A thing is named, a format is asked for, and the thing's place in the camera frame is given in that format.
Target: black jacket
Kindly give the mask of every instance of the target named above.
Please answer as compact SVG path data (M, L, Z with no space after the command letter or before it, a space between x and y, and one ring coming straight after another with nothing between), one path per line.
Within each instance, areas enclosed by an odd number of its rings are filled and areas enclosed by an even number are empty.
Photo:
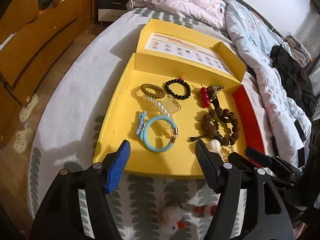
M312 121L317 100L308 74L282 46L273 46L270 58L273 60L272 66L280 74L287 96L292 98Z

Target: blue hair clip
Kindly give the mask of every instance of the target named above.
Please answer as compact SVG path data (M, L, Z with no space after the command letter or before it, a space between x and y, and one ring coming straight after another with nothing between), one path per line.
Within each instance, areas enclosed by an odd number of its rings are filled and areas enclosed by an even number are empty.
M146 117L146 115L147 115L147 111L139 112L139 124L138 124L138 128L136 131L137 137L140 136L141 130L144 127L144 118Z
M139 112L139 125L138 125L138 128L137 128L137 131L136 131L136 136L137 137L140 137L141 141L144 142L144 144L146 145L146 147L152 151L152 152L157 152L157 153L160 153L160 152L165 152L167 150L169 150L176 138L178 137L178 128L177 128L177 125L175 124L175 122L173 121L172 118L168 117L168 116L164 116L164 115L159 115L159 116L156 116L154 118L152 118L151 120L149 120L149 122L145 125L145 122L144 122L144 118L146 117L147 115L147 112L144 111L143 113L142 112ZM171 128L172 128L172 132L173 132L173 136L171 137L170 139L170 142L168 143L167 146L165 146L164 148L155 148L153 147L150 143L149 143L149 140L147 138L147 132L150 128L150 125L155 122L155 121L158 121L158 120L165 120L167 121L170 125L171 125Z

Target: instruction sheet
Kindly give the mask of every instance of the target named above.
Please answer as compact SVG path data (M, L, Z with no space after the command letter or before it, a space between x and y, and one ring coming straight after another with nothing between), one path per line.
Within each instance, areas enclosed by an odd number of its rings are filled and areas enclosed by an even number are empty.
M228 66L216 53L178 38L152 33L145 45L145 49L172 54L233 75Z

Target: wooden drawer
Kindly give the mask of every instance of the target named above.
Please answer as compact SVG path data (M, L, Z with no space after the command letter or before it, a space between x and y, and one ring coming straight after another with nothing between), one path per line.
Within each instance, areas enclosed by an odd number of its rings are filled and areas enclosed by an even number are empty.
M127 10L129 0L98 0L98 9Z
M123 10L99 9L98 20L104 22L115 22L120 18L121 15L125 14L126 12L127 11Z
M34 55L64 26L77 18L81 0L65 0L22 27L0 51L0 72L12 87Z
M12 93L23 104L27 106L27 98L31 98L38 84L48 72L57 58L68 48L82 30L79 27L79 19L74 20L57 33L33 59L25 70Z

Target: screw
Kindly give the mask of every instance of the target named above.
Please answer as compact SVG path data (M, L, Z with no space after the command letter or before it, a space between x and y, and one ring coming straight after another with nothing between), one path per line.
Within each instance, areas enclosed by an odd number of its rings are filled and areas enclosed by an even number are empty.
M68 173L68 170L67 169L62 169L60 170L60 175L66 175Z
M102 167L102 163L94 163L93 165L92 165L92 167L94 168L94 169L100 169L101 167Z
M225 167L226 169L231 169L232 168L232 164L231 163L224 163L223 167Z
M258 169L258 173L260 175L264 175L264 174L266 174L266 171L264 169Z

